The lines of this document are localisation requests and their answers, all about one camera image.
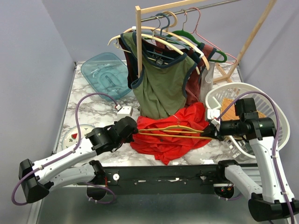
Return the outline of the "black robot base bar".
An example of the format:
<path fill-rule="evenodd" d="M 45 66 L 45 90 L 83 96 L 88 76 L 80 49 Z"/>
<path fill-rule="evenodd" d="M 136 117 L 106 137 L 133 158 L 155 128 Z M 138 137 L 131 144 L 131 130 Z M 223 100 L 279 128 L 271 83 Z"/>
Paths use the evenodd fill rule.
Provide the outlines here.
<path fill-rule="evenodd" d="M 91 183 L 108 187 L 116 195 L 199 193 L 234 199 L 241 194 L 216 164 L 96 167 Z"/>

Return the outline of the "red tank top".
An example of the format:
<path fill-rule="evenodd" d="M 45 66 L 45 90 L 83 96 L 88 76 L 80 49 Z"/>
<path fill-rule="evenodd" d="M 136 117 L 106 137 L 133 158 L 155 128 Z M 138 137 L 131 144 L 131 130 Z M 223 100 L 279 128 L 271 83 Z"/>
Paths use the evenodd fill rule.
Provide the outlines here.
<path fill-rule="evenodd" d="M 165 119 L 151 119 L 139 116 L 137 119 L 137 128 L 162 128 L 176 125 L 179 119 L 181 125 L 188 126 L 198 130 L 204 130 L 208 126 L 205 120 L 205 107 L 203 103 L 197 102 L 188 107 L 179 109 L 174 115 Z M 153 155 L 156 160 L 168 165 L 170 161 L 178 159 L 189 151 L 205 146 L 211 140 L 207 139 L 186 139 L 172 137 L 157 137 L 135 134 L 134 141 L 130 146 L 140 154 Z"/>

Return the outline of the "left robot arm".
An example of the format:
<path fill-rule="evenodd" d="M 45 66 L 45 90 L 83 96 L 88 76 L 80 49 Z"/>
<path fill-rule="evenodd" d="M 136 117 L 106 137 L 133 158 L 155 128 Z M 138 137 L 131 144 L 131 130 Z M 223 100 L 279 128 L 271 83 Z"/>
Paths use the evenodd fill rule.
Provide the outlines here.
<path fill-rule="evenodd" d="M 22 187 L 25 204 L 37 202 L 52 190 L 73 183 L 101 183 L 104 176 L 98 161 L 78 168 L 75 165 L 102 153 L 116 151 L 122 144 L 132 142 L 137 132 L 137 122 L 124 117 L 112 125 L 94 128 L 77 144 L 48 158 L 23 160 L 19 165 L 18 186 Z"/>

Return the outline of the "yellow hanger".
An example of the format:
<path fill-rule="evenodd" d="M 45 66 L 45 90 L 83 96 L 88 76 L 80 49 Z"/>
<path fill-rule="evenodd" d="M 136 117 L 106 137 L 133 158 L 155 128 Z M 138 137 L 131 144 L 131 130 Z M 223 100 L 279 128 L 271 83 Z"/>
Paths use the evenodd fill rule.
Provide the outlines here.
<path fill-rule="evenodd" d="M 147 136 L 157 137 L 172 137 L 172 138 L 186 138 L 186 139 L 207 139 L 211 140 L 211 137 L 205 137 L 201 134 L 202 130 L 194 129 L 188 126 L 181 125 L 179 119 L 176 125 L 166 126 L 162 128 L 146 128 L 139 129 L 138 133 Z"/>

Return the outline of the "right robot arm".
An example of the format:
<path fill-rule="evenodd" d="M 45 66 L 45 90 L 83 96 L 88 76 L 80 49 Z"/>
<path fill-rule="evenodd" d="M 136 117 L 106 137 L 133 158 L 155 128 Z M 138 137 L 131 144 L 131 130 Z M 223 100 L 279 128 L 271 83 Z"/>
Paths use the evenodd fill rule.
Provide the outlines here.
<path fill-rule="evenodd" d="M 233 102 L 238 119 L 221 120 L 220 110 L 207 109 L 209 125 L 201 134 L 223 140 L 239 135 L 249 142 L 258 166 L 261 184 L 249 177 L 235 160 L 220 161 L 215 178 L 221 183 L 230 181 L 248 199 L 251 216 L 257 222 L 290 218 L 295 222 L 299 202 L 292 193 L 278 153 L 278 125 L 271 118 L 260 118 L 253 98 Z"/>

